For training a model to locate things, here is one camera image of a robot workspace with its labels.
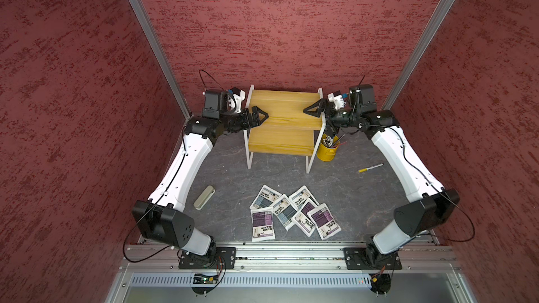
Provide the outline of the purple coffee bag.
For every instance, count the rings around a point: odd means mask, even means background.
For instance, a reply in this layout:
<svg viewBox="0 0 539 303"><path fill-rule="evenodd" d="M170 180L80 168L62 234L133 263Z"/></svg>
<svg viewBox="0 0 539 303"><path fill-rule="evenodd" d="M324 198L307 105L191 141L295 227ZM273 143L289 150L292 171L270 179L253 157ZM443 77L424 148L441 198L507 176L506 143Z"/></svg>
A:
<svg viewBox="0 0 539 303"><path fill-rule="evenodd" d="M251 221L253 226L253 242L275 240L275 228L271 207L251 210Z"/></svg>
<svg viewBox="0 0 539 303"><path fill-rule="evenodd" d="M335 221L326 203L322 203L307 213L313 221L321 240L325 241L341 232L341 226Z"/></svg>
<svg viewBox="0 0 539 303"><path fill-rule="evenodd" d="M307 237L311 237L316 231L316 224L308 215L308 213L316 207L316 203L309 198L303 202L300 210L292 218L295 225L298 226Z"/></svg>

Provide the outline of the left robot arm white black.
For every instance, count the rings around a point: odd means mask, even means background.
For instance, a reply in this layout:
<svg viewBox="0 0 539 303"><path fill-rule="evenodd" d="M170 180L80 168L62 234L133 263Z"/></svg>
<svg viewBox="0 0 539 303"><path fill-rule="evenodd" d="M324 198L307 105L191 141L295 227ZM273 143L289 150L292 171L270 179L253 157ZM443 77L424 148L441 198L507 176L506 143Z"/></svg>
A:
<svg viewBox="0 0 539 303"><path fill-rule="evenodd" d="M262 125L269 114L258 107L237 112L203 112L185 127L178 154L158 187L146 201L137 201L132 214L143 238L178 248L195 259L195 265L211 268L218 262L213 237L199 231L184 213L192 183L217 139Z"/></svg>

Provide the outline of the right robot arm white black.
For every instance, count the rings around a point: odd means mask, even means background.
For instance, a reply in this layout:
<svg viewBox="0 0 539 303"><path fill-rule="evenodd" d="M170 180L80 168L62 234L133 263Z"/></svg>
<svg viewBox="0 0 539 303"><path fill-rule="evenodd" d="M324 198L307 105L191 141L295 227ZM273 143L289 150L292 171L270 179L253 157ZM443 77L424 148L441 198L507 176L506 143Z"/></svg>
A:
<svg viewBox="0 0 539 303"><path fill-rule="evenodd" d="M333 136L342 128L355 128L364 133L383 154L403 186L408 203L396 208L391 223L366 244L364 260L371 268L383 267L396 257L402 246L449 219L460 196L456 190L446 189L429 172L389 110L379 111L374 102L365 102L362 98L352 98L348 109L336 100L322 98L303 112L324 118L327 135Z"/></svg>

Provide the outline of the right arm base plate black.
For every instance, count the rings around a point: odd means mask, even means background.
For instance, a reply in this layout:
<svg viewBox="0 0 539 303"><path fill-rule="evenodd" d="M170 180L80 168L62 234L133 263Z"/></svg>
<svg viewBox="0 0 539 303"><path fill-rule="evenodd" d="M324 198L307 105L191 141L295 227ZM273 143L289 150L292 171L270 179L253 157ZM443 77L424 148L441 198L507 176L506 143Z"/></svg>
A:
<svg viewBox="0 0 539 303"><path fill-rule="evenodd" d="M397 252L383 255L372 248L344 248L343 254L348 270L402 270Z"/></svg>

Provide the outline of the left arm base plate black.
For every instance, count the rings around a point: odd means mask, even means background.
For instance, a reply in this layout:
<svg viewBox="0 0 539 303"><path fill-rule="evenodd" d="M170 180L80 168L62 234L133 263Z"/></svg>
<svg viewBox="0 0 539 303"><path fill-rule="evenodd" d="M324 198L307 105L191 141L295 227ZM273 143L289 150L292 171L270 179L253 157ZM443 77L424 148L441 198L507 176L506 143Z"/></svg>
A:
<svg viewBox="0 0 539 303"><path fill-rule="evenodd" d="M180 254L178 269L234 269L237 249L234 247L217 247L210 249L206 255L197 255L182 251Z"/></svg>

